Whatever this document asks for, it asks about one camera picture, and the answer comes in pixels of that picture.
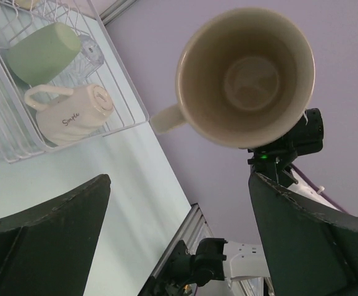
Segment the green tumbler cup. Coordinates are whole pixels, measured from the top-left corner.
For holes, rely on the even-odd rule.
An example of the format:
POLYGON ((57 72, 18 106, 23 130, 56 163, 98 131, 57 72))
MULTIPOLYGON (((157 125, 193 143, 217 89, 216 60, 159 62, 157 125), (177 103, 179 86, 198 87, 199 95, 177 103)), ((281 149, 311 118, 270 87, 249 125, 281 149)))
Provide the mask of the green tumbler cup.
POLYGON ((36 30, 12 46, 6 55, 12 72, 31 86, 46 84, 61 73, 81 50, 77 34, 64 23, 36 30))

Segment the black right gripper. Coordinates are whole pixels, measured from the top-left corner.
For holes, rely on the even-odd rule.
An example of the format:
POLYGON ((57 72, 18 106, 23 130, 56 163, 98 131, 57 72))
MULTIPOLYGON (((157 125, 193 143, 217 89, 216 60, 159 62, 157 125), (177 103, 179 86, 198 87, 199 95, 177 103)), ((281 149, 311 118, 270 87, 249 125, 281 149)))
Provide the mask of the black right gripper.
POLYGON ((298 181, 291 172, 298 157, 320 152, 323 148, 323 120, 318 108, 307 109, 305 115, 277 140, 253 149, 248 159, 251 171, 261 173, 278 184, 289 187, 298 181))

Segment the cream painted ceramic mug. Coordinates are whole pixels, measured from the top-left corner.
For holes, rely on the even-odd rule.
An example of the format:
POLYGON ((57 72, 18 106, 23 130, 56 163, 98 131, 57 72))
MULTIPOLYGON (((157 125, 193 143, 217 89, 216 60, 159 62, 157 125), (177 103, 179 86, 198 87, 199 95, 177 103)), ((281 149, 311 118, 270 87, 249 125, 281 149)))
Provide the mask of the cream painted ceramic mug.
POLYGON ((311 46, 290 19, 264 8, 237 8, 189 39, 177 66, 177 103, 150 124, 158 134, 189 124, 221 146, 257 148, 302 118, 314 84, 311 46))

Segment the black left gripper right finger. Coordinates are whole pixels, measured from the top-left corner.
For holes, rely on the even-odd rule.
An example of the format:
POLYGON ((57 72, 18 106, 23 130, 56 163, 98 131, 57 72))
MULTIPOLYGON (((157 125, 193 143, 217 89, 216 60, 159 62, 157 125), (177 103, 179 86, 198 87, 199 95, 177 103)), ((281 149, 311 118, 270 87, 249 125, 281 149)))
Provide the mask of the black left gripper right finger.
POLYGON ((358 217, 258 173, 249 192, 276 295, 358 295, 358 217))

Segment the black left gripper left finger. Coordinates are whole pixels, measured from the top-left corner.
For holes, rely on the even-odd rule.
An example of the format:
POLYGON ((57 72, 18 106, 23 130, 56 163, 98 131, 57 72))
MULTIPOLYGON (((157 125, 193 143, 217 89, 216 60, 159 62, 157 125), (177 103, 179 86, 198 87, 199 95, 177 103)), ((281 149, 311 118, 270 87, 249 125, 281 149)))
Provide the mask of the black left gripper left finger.
POLYGON ((109 197, 99 175, 0 218, 0 295, 83 295, 109 197))

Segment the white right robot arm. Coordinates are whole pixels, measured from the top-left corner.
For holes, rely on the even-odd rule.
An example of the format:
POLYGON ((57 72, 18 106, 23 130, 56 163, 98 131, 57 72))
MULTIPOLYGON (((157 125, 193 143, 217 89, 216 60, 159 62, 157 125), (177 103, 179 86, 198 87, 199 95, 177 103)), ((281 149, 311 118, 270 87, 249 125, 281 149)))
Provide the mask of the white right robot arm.
MULTIPOLYGON (((324 194, 293 161, 320 152, 324 127, 318 108, 304 116, 284 136, 265 146, 251 149, 251 171, 262 173, 285 188, 335 210, 342 208, 324 194)), ((240 244, 221 238, 204 238, 190 254, 184 240, 172 244, 141 289, 140 295, 191 295, 194 286, 210 281, 227 281, 238 290, 241 281, 269 276, 261 245, 240 244)))

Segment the white Simple ceramic mug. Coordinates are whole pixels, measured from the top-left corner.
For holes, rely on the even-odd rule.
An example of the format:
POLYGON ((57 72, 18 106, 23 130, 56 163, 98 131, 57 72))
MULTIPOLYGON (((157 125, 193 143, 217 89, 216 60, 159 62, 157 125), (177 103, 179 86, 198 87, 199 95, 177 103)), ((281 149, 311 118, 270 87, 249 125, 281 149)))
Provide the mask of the white Simple ceramic mug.
POLYGON ((58 146, 88 137, 115 110, 110 95, 98 84, 76 88, 40 84, 25 92, 24 101, 36 111, 40 133, 58 146))

